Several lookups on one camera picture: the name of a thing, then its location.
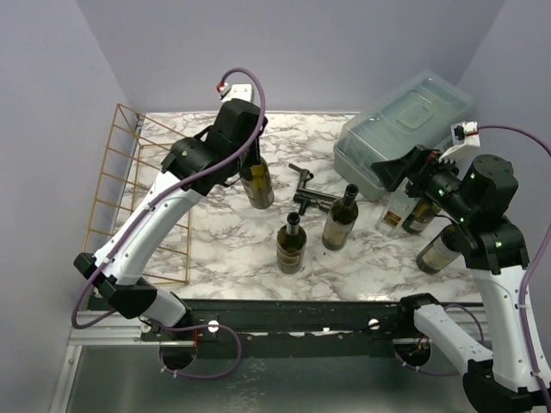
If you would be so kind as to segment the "green wine bottle brown label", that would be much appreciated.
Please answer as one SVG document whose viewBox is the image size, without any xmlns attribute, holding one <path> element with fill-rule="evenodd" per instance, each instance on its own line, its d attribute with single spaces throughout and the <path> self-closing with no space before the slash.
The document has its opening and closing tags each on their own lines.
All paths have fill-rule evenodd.
<svg viewBox="0 0 551 413">
<path fill-rule="evenodd" d="M 300 225 L 300 215 L 291 212 L 276 235 L 277 266 L 284 274 L 297 273 L 302 265 L 307 235 Z"/>
</svg>

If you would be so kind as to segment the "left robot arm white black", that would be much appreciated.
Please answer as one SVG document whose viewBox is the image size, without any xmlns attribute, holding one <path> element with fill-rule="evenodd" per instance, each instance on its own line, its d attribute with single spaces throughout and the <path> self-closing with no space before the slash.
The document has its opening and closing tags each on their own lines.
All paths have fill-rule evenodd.
<svg viewBox="0 0 551 413">
<path fill-rule="evenodd" d="M 113 311 L 152 319 L 173 340 L 190 332 L 186 305 L 143 271 L 180 219 L 245 166 L 266 123 L 264 105 L 238 98 L 223 103 L 211 126 L 172 145 L 147 195 L 115 235 L 95 253 L 77 256 L 76 269 Z"/>
</svg>

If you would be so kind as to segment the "green wine bottle silver neck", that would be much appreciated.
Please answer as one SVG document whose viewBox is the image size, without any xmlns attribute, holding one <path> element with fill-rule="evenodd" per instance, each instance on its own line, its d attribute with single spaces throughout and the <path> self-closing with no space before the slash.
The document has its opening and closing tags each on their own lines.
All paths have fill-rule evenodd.
<svg viewBox="0 0 551 413">
<path fill-rule="evenodd" d="M 274 202 L 269 167 L 263 157 L 260 161 L 240 170 L 240 181 L 251 205 L 259 210 L 269 208 Z"/>
</svg>

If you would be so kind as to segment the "green wine bottle near arm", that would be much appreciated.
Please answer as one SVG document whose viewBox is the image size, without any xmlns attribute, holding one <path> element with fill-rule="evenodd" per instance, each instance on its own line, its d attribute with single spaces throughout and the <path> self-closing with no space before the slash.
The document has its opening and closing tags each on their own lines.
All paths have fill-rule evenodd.
<svg viewBox="0 0 551 413">
<path fill-rule="evenodd" d="M 437 274 L 448 267 L 460 254 L 456 224 L 449 224 L 419 252 L 416 263 L 424 273 Z"/>
</svg>

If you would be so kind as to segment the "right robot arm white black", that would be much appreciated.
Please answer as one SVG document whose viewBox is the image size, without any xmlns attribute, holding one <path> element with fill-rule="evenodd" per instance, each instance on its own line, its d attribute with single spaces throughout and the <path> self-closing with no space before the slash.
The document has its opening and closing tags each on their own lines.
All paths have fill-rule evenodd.
<svg viewBox="0 0 551 413">
<path fill-rule="evenodd" d="M 511 163 L 479 155 L 459 178 L 455 162 L 418 145 L 372 169 L 386 191 L 407 181 L 408 196 L 429 198 L 455 221 L 458 249 L 479 288 L 492 346 L 475 341 L 429 294 L 400 301 L 398 331 L 408 337 L 421 333 L 436 344 L 460 374 L 476 411 L 548 408 L 550 367 L 527 287 L 532 261 L 522 232 L 505 217 L 518 187 Z"/>
</svg>

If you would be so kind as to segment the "green wine bottle white label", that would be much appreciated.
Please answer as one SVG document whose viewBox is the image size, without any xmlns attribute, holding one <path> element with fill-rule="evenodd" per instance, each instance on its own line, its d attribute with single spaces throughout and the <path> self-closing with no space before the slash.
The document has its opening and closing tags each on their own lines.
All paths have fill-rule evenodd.
<svg viewBox="0 0 551 413">
<path fill-rule="evenodd" d="M 341 250 L 345 246 L 359 214 L 358 192 L 357 185 L 349 184 L 344 195 L 332 203 L 322 232 L 322 243 L 328 250 Z"/>
</svg>

